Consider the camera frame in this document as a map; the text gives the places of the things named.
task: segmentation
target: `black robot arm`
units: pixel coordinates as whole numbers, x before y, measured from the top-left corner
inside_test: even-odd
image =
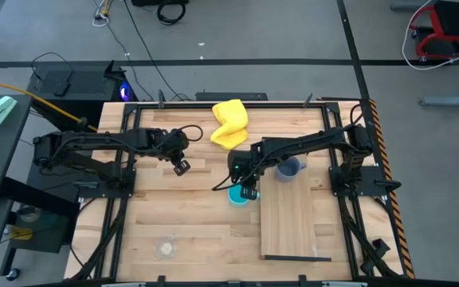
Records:
[[[341,180],[346,184],[355,184],[360,178],[360,167],[365,157],[371,155],[372,146],[367,131],[361,125],[345,128],[330,128],[325,132],[301,136],[298,138],[263,138],[251,145],[250,151],[230,151],[228,154],[229,178],[233,185],[241,186],[241,197],[256,199],[256,183],[265,173],[265,169],[282,163],[294,155],[307,154],[327,148],[339,149],[345,159],[341,164]],[[228,187],[214,187],[220,191]]]
[[[122,168],[121,163],[113,161],[101,163],[77,151],[131,151],[139,156],[171,161],[175,173],[180,176],[190,168],[189,163],[183,159],[183,150],[189,146],[189,142],[182,128],[173,129],[171,132],[159,128],[138,128],[123,133],[103,134],[53,132],[33,139],[33,161],[43,171],[60,165],[94,171],[106,183],[118,187],[127,182],[127,168]]]

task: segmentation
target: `small blue bowl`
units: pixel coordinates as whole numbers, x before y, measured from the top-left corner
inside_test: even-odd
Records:
[[[231,205],[234,207],[244,207],[249,202],[248,199],[243,199],[240,196],[240,189],[240,185],[228,188],[228,200],[229,203],[231,203]]]

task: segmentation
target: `yellow towel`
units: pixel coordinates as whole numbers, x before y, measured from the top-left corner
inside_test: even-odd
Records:
[[[210,141],[231,150],[247,140],[245,126],[249,119],[240,100],[228,100],[212,107],[212,112],[222,125],[210,137]]]

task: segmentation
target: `wooden cutting board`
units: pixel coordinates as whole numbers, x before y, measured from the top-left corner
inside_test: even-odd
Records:
[[[307,157],[297,156],[307,163]],[[315,257],[315,227],[308,169],[287,183],[276,180],[275,167],[260,178],[261,257]]]

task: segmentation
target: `concrete floor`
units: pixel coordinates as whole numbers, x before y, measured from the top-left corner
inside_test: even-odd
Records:
[[[402,59],[411,12],[392,12],[384,0],[344,3],[361,59]],[[0,61],[31,61],[49,51],[69,61],[125,60],[108,29],[92,26],[94,8],[92,0],[6,0],[0,13]],[[351,59],[338,7],[331,0],[192,0],[182,22],[170,27],[161,26],[146,10],[131,9],[156,60]],[[126,13],[115,0],[110,24],[132,60],[147,60]],[[351,65],[199,65],[161,71],[177,92],[189,96],[205,89],[266,92],[270,100],[303,100],[311,92],[360,97]],[[153,68],[136,67],[136,72],[149,91],[156,95],[161,88],[172,98]],[[363,72],[379,107],[394,179],[403,183],[397,195],[416,276],[459,281],[459,109],[418,105],[423,96],[459,95],[459,66],[418,72],[369,65]],[[0,69],[1,82],[22,88],[30,75],[30,68]],[[131,75],[129,80],[135,83]],[[0,88],[0,94],[11,93]],[[22,138],[31,141],[53,129],[30,116]],[[9,176],[26,181],[32,154],[31,147],[19,143]],[[11,283],[0,278],[0,286],[59,281],[68,252],[19,251],[14,267],[22,269],[21,277]]]

